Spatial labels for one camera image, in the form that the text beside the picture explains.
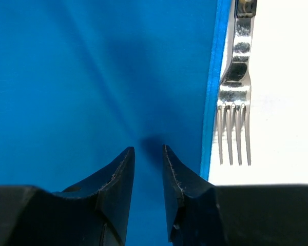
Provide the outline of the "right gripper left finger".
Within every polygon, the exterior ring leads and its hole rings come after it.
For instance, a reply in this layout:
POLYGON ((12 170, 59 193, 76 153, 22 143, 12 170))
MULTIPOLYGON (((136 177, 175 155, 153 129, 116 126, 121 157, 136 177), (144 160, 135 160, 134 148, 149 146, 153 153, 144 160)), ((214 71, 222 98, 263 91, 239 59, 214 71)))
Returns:
POLYGON ((0 245, 124 245, 135 153, 61 192, 0 186, 0 245))

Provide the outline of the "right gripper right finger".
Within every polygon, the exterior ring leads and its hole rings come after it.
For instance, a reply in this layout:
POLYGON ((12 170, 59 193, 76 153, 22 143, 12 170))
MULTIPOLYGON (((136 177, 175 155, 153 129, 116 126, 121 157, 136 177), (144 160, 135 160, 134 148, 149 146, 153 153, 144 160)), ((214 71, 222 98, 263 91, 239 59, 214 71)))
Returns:
POLYGON ((163 146, 173 245, 308 245, 308 184, 215 186, 163 146))

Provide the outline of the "blue cloth napkin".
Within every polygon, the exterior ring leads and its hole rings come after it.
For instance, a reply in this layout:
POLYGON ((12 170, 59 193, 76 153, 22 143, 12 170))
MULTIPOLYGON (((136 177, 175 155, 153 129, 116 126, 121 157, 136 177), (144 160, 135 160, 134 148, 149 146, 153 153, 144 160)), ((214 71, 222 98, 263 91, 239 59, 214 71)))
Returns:
POLYGON ((136 152, 127 245, 168 245, 162 146, 207 174, 230 1, 0 1, 0 185, 136 152))

